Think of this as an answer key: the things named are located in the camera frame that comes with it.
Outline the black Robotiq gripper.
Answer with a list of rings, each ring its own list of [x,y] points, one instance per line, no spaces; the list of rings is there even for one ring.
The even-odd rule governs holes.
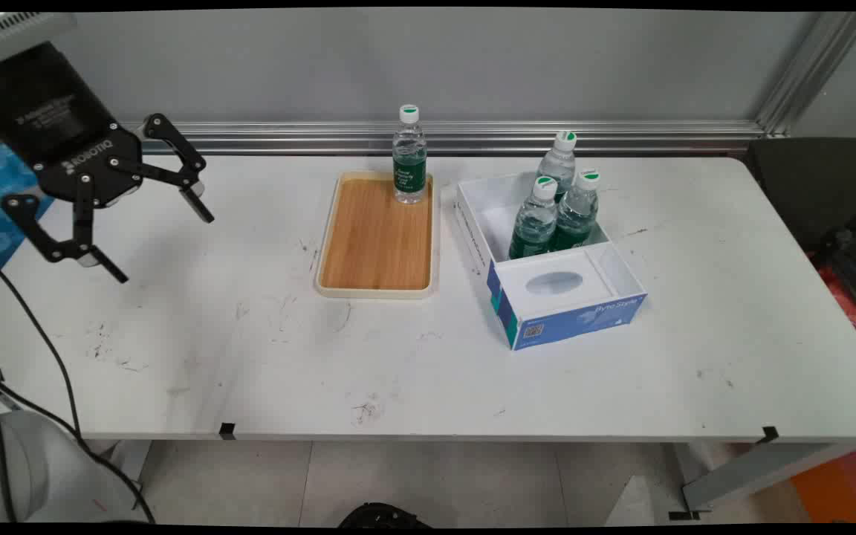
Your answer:
[[[143,141],[162,141],[181,162],[177,172],[143,162]],[[146,116],[138,133],[112,116],[68,58],[50,42],[0,62],[0,141],[33,170],[48,196],[74,205],[74,232],[57,241],[39,224],[39,198],[6,195],[1,209],[45,260],[101,265],[116,281],[128,277],[93,244],[95,207],[114,204],[143,181],[177,187],[205,223],[215,221],[201,196],[204,157],[162,113]]]

